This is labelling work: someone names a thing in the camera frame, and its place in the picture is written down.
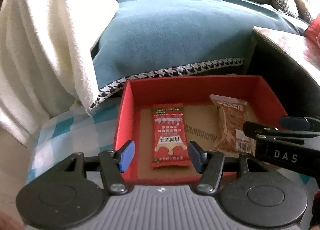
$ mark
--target cardboard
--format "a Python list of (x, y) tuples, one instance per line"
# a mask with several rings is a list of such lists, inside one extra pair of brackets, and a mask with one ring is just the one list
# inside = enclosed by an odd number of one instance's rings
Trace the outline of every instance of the cardboard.
[[(248, 120), (257, 121), (250, 105), (247, 105), (246, 107), (246, 116), (249, 118)], [(183, 116), (187, 141), (196, 141), (205, 151), (215, 149), (213, 147), (213, 143), (220, 137), (220, 119), (217, 106), (214, 104), (184, 106)], [(234, 153), (224, 153), (228, 157), (239, 156)], [(141, 109), (140, 111), (140, 141), (138, 155), (138, 178), (173, 178), (199, 175), (193, 166), (151, 168), (153, 160), (153, 128), (151, 109)]]

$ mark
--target red box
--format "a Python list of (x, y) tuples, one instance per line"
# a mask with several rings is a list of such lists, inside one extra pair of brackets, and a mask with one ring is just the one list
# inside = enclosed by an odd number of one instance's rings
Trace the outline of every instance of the red box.
[(246, 100), (262, 124), (279, 127), (279, 117), (287, 115), (278, 98), (260, 76), (194, 76), (128, 81), (122, 96), (114, 141), (115, 150), (120, 149), (129, 139), (135, 142), (135, 156), (127, 172), (122, 174), (128, 184), (177, 185), (199, 180), (200, 175), (184, 177), (183, 173), (170, 178), (138, 177), (140, 111), (154, 104), (212, 104), (210, 94)]

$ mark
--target plastic food bag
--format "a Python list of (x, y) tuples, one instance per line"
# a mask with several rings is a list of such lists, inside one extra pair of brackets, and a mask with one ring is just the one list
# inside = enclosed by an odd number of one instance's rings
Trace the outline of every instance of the plastic food bag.
[(246, 152), (252, 154), (252, 139), (242, 131), (246, 118), (247, 102), (241, 99), (210, 95), (210, 99), (218, 106), (221, 137), (213, 144), (214, 149), (229, 153)]
[(189, 166), (182, 104), (156, 105), (153, 118), (153, 162), (151, 167)]

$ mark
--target red object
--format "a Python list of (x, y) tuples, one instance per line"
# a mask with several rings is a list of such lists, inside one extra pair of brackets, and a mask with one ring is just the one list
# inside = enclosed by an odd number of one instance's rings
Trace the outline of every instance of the red object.
[(320, 218), (320, 190), (313, 197), (312, 214)]
[(310, 39), (315, 45), (318, 45), (317, 38), (320, 33), (320, 14), (308, 25), (308, 28), (304, 31), (304, 35)]
[(153, 161), (151, 167), (189, 166), (182, 104), (153, 106)]
[[(194, 173), (194, 176), (185, 176), (183, 172), (159, 178), (154, 172), (158, 169), (150, 166), (151, 161), (148, 168), (152, 171), (152, 177), (141, 175), (138, 161), (141, 161), (140, 158), (152, 159), (152, 149), (146, 157), (139, 158), (139, 148), (144, 148), (139, 145), (140, 114), (142, 109), (151, 109), (155, 104), (210, 105), (210, 94), (246, 100), (258, 121), (265, 125), (279, 128), (279, 117), (287, 115), (276, 95), (260, 76), (194, 76), (128, 81), (122, 96), (114, 142), (115, 150), (119, 150), (129, 139), (135, 142), (135, 156), (127, 172), (122, 174), (128, 184), (177, 185), (199, 181), (201, 175)], [(235, 177), (234, 173), (224, 173), (224, 179), (228, 175)]]

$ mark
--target red snack packet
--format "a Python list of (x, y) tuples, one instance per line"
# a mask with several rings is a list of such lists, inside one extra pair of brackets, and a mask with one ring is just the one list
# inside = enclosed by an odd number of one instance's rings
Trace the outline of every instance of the red snack packet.
[(189, 166), (182, 104), (156, 105), (153, 118), (153, 162), (151, 167)]
[(304, 35), (310, 39), (315, 45), (317, 44), (317, 38), (320, 33), (320, 14), (312, 23), (308, 25), (308, 28), (304, 31)]

